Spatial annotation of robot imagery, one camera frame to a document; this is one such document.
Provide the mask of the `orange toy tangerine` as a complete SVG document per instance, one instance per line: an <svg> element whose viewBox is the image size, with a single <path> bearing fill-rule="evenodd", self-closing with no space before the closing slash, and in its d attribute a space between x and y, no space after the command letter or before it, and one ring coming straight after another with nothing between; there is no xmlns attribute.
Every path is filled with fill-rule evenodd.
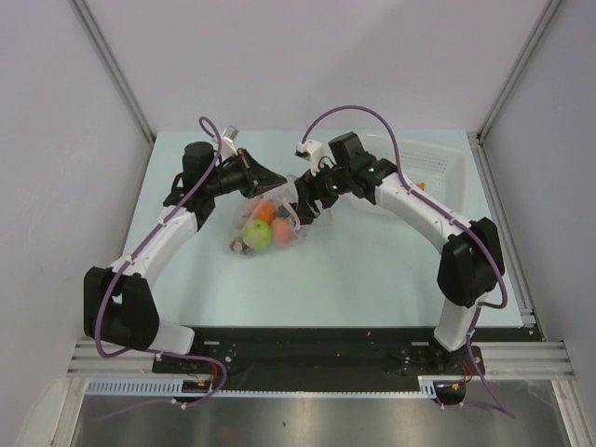
<svg viewBox="0 0 596 447"><path fill-rule="evenodd" d="M270 224L275 219L276 210L277 206L275 203L270 200L266 200L265 203L260 205L258 210L254 212L253 218Z"/></svg>

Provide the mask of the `dark toy grape bunch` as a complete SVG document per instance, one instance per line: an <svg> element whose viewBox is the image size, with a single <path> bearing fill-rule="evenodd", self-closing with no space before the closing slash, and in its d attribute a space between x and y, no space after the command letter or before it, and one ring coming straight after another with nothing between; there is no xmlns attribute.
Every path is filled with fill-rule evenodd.
<svg viewBox="0 0 596 447"><path fill-rule="evenodd" d="M290 219L292 212L285 207L278 207L274 212L274 219Z"/></svg>

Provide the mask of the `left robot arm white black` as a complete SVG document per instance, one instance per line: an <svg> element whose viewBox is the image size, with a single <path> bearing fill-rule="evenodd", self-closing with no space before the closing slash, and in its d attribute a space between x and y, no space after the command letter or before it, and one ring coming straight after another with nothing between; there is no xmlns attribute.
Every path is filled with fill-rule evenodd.
<svg viewBox="0 0 596 447"><path fill-rule="evenodd" d="M208 142L187 144L183 170L154 228L132 253L85 274L85 334L125 349L170 352L184 371L199 370L206 360L205 348L194 342L191 328L159 316L152 288L171 258L209 219L217 197L239 192L254 198L286 181L244 149L221 156Z"/></svg>

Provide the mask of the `green toy apple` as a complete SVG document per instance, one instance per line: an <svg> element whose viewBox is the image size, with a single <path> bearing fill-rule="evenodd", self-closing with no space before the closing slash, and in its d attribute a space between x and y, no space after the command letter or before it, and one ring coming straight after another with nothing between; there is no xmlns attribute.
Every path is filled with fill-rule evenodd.
<svg viewBox="0 0 596 447"><path fill-rule="evenodd" d="M272 230L268 222L255 219L249 221L242 232L242 240L245 245L253 250L267 248L272 239Z"/></svg>

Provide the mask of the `clear zip top bag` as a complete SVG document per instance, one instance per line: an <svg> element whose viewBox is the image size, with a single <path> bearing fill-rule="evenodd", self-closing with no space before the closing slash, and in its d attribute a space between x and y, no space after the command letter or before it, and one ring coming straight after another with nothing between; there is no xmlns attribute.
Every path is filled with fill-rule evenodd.
<svg viewBox="0 0 596 447"><path fill-rule="evenodd" d="M253 255L291 247L332 224L330 210L316 211L312 221L305 212L298 212L298 178L288 175L286 179L278 188L239 202L228 243L231 252Z"/></svg>

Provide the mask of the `toy peach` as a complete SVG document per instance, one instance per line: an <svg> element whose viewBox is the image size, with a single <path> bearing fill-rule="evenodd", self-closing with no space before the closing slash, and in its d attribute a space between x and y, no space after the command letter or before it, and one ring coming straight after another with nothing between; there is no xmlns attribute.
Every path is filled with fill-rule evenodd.
<svg viewBox="0 0 596 447"><path fill-rule="evenodd" d="M274 240L280 246L288 245L294 237L292 224L289 219L277 219L271 223Z"/></svg>

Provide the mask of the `grey toy fish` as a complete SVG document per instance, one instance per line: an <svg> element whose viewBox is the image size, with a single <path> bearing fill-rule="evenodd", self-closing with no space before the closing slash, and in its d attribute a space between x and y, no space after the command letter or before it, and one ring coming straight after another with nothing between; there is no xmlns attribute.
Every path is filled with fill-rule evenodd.
<svg viewBox="0 0 596 447"><path fill-rule="evenodd" d="M232 236L229 240L228 247L231 252L239 255L248 255L253 252L253 249L250 248L243 240L243 230L244 225L241 224L237 226L233 232Z"/></svg>

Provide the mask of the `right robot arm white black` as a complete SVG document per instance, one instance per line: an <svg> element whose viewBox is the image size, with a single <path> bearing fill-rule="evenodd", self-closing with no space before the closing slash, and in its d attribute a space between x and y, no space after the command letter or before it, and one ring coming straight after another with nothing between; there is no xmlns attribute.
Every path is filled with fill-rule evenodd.
<svg viewBox="0 0 596 447"><path fill-rule="evenodd" d="M328 144L299 142L295 154L308 170L294 185L297 215L304 223L318 218L339 196L350 194L386 210L418 231L439 253L437 282L444 296L429 350L431 366L452 373L463 362L486 297L504 286L504 260L493 221L468 220L445 208L399 172L396 163L367 152L354 132Z"/></svg>

